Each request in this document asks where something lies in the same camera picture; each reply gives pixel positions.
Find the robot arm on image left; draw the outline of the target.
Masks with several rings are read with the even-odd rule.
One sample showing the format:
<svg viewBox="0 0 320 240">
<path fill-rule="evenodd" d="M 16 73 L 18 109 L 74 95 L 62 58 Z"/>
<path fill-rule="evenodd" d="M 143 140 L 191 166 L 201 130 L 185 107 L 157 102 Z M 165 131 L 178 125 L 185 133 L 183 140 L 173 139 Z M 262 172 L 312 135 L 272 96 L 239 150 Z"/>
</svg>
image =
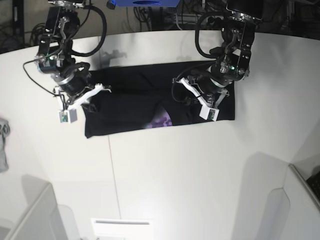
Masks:
<svg viewBox="0 0 320 240">
<path fill-rule="evenodd" d="M 32 60 L 37 69 L 50 75 L 57 89 L 46 92 L 62 102 L 62 110 L 83 107 L 89 112 L 97 112 L 99 103 L 93 97 L 110 88 L 91 81 L 88 62 L 76 62 L 76 57 L 91 57 L 103 46 L 107 35 L 107 19 L 103 11 L 87 0 L 51 0 L 47 20 L 39 40 L 38 51 Z M 77 9 L 97 13 L 102 22 L 102 36 L 97 46 L 89 52 L 73 50 L 73 39 L 85 24 L 80 21 Z"/>
</svg>

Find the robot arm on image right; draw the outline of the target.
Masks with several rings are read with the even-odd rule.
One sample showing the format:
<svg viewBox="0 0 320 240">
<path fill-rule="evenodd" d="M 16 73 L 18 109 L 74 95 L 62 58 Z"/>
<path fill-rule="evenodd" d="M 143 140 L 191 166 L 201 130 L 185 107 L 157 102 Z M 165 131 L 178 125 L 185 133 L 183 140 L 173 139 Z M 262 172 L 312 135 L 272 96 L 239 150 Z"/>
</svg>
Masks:
<svg viewBox="0 0 320 240">
<path fill-rule="evenodd" d="M 196 90 L 194 99 L 217 108 L 229 95 L 227 87 L 250 73 L 252 45 L 257 26 L 263 19 L 264 1 L 228 0 L 225 10 L 204 13 L 196 22 L 194 42 L 198 53 L 210 62 L 183 70 L 173 79 L 171 91 L 183 82 Z M 200 45 L 202 23 L 217 25 L 221 30 L 221 46 L 204 52 Z"/>
</svg>

